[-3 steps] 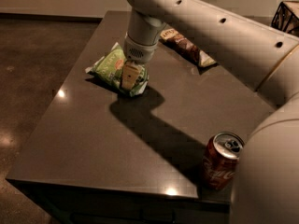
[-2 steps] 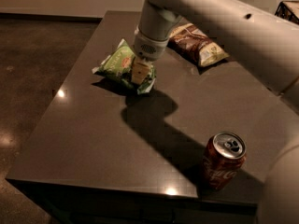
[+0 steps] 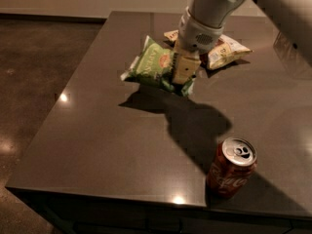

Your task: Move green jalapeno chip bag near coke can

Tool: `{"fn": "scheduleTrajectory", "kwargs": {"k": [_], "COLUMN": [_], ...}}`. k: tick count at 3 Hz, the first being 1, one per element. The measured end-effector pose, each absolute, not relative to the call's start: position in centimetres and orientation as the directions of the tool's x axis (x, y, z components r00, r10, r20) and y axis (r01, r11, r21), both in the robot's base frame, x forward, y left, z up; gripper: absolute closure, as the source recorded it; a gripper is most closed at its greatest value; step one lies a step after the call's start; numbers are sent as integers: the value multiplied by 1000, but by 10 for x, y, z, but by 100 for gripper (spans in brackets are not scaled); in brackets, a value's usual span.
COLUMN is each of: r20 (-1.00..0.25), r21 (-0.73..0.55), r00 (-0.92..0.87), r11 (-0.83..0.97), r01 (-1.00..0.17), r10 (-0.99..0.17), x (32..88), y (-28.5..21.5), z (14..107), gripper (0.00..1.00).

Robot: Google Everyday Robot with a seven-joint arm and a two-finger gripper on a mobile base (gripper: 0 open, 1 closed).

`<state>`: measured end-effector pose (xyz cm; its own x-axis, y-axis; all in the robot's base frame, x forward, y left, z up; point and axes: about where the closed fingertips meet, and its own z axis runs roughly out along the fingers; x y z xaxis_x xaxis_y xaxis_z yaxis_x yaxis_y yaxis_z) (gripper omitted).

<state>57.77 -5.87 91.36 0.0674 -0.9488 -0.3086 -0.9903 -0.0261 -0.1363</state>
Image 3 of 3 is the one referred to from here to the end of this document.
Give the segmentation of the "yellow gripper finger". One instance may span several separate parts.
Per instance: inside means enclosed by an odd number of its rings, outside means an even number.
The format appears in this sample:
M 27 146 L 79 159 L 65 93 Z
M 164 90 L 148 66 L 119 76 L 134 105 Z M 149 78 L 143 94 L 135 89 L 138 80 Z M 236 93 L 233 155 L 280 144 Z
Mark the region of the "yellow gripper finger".
M 180 41 L 175 40 L 174 46 L 174 71 L 173 83 L 185 84 L 200 66 L 200 56 L 197 51 L 187 51 L 183 49 Z

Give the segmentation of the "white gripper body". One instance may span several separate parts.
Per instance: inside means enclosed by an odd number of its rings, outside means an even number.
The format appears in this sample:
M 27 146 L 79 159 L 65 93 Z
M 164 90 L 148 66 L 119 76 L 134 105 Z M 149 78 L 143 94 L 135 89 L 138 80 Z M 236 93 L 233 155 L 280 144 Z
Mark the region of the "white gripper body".
M 186 8 L 178 24 L 179 45 L 190 53 L 207 53 L 215 46 L 223 29 L 223 26 L 214 28 L 198 22 Z

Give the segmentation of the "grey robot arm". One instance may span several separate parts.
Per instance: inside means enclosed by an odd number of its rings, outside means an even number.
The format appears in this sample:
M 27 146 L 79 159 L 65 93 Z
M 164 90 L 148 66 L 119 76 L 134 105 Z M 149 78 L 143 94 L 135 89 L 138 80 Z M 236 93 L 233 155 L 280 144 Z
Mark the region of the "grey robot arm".
M 223 33 L 227 18 L 245 0 L 192 0 L 178 24 L 173 82 L 182 85 Z M 312 62 L 312 0 L 253 0 L 304 59 Z

